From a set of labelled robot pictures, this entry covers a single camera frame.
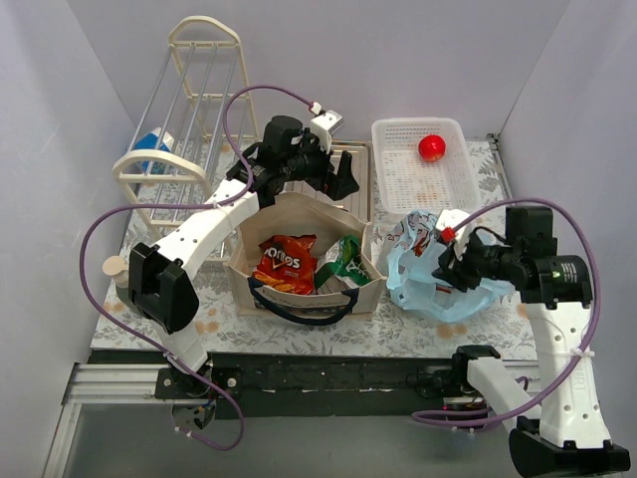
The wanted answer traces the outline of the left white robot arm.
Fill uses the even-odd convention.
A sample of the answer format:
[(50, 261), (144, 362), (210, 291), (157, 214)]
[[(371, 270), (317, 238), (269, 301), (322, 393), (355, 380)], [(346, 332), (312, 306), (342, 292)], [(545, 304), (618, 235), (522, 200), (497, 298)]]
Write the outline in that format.
[(334, 111), (319, 112), (308, 126), (292, 117), (272, 117), (262, 140), (241, 150), (202, 211), (154, 244), (132, 247), (129, 298), (153, 322), (187, 396), (202, 397), (212, 384), (210, 371), (202, 367), (207, 354), (192, 323), (199, 309), (193, 279), (209, 254), (237, 226), (273, 205), (287, 183), (304, 181), (332, 200), (358, 191), (350, 153), (343, 152), (338, 165), (331, 162), (332, 136), (341, 124)]

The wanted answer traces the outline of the light blue plastic grocery bag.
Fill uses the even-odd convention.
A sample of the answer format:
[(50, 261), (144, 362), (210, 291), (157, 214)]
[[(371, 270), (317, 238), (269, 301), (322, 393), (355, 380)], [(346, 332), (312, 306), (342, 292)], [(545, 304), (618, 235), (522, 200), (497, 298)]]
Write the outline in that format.
[[(432, 276), (438, 258), (445, 251), (434, 238), (438, 216), (425, 210), (407, 214), (385, 236), (377, 261), (377, 269), (386, 277), (391, 301), (400, 309), (424, 319), (455, 324), (470, 319), (491, 304), (514, 293), (512, 285), (484, 279), (475, 290), (463, 293), (453, 287), (450, 294), (436, 290), (438, 281)], [(413, 247), (422, 237), (431, 242), (420, 257)]]

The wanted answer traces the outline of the red tomato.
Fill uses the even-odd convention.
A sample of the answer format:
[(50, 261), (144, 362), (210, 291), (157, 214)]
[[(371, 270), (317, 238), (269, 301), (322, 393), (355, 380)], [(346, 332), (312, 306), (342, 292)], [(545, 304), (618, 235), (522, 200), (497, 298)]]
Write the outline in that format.
[(438, 134), (428, 134), (419, 141), (418, 152), (425, 162), (436, 162), (444, 157), (446, 142)]

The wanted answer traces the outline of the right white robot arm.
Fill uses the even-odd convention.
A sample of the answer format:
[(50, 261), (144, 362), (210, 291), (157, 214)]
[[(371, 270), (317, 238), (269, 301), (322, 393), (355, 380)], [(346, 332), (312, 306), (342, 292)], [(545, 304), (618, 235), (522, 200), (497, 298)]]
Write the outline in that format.
[(446, 249), (436, 278), (467, 292), (487, 279), (519, 292), (535, 341), (541, 390), (530, 397), (491, 346), (458, 349), (450, 371), (462, 395), (479, 392), (509, 433), (509, 450), (523, 477), (596, 477), (626, 472), (630, 453), (610, 436), (597, 397), (588, 334), (598, 308), (589, 269), (560, 255), (553, 214), (542, 206), (506, 210), (505, 235), (485, 244), (468, 213), (445, 209), (436, 225)]

